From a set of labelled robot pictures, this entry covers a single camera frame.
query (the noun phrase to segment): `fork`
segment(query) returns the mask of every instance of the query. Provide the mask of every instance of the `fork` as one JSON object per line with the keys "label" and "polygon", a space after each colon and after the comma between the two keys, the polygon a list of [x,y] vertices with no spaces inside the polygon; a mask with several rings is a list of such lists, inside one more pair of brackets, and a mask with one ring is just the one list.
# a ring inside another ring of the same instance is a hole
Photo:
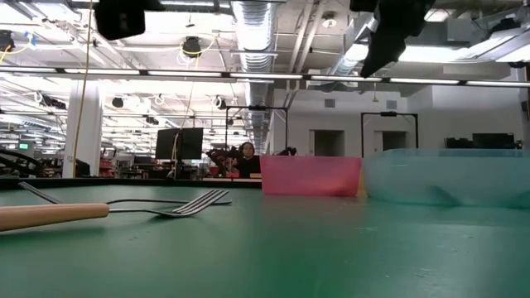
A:
{"label": "fork", "polygon": [[110,209],[105,203],[0,207],[0,232],[83,219],[101,219],[111,213],[145,212],[172,219],[184,218],[198,214],[227,194],[227,190],[211,190],[171,212],[150,209]]}
{"label": "fork", "polygon": [[[24,190],[27,190],[34,195],[47,200],[48,202],[52,204],[64,204],[64,202],[61,202],[59,199],[52,197],[51,195],[47,195],[44,192],[38,190],[36,187],[33,187],[32,185],[27,184],[26,182],[21,182],[18,184],[18,186],[22,187]],[[172,199],[116,199],[109,201],[105,204],[118,204],[118,203],[127,203],[127,202],[134,202],[134,203],[169,203],[169,204],[188,204],[190,201],[185,200],[172,200]],[[228,205],[232,204],[231,200],[223,201],[223,202],[214,202],[212,205]]]}

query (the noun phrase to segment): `white column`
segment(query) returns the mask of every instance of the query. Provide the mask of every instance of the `white column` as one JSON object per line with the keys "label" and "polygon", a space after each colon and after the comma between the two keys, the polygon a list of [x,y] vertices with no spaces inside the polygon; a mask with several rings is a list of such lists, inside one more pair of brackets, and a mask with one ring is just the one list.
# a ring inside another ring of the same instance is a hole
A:
{"label": "white column", "polygon": [[[515,74],[515,78],[519,82],[526,82],[526,76],[524,74],[525,69],[512,69],[512,74]],[[528,102],[528,89],[521,88],[518,90],[518,96],[519,96],[519,103],[527,103]],[[525,150],[530,150],[530,117],[528,116],[529,113],[523,111],[522,105],[521,107],[521,119],[523,120],[523,147]]]}
{"label": "white column", "polygon": [[[68,106],[65,160],[63,178],[74,174],[74,144],[77,123],[80,118],[83,81],[73,80]],[[99,175],[99,151],[101,148],[101,126],[103,123],[104,96],[100,95],[99,82],[87,81],[84,92],[83,114],[77,142],[77,159],[90,165],[90,174]]]}

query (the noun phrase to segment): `green tabletop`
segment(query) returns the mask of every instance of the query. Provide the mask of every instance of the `green tabletop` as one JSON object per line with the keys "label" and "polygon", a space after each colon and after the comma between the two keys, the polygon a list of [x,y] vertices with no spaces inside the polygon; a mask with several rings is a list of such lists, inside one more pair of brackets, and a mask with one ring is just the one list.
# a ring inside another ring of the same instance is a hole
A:
{"label": "green tabletop", "polygon": [[[45,190],[69,203],[192,199],[206,191]],[[263,197],[246,189],[226,199],[233,205],[188,219],[110,214],[0,233],[0,296],[530,297],[526,211]],[[0,205],[44,203],[23,190],[0,192]]]}

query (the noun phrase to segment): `person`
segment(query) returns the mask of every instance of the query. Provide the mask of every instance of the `person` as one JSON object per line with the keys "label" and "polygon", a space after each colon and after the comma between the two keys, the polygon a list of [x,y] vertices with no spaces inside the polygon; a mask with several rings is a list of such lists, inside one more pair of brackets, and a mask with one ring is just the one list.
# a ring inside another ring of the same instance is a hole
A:
{"label": "person", "polygon": [[245,142],[239,147],[243,157],[238,158],[232,166],[239,172],[240,178],[250,178],[250,174],[262,172],[259,165],[259,156],[254,155],[256,150],[251,142]]}

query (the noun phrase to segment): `fork handle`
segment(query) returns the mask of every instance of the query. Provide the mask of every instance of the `fork handle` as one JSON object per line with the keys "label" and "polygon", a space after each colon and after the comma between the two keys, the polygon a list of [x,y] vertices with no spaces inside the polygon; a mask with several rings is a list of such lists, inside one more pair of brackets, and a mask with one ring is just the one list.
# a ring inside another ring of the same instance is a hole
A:
{"label": "fork handle", "polygon": [[0,232],[108,215],[107,204],[53,204],[0,207]]}

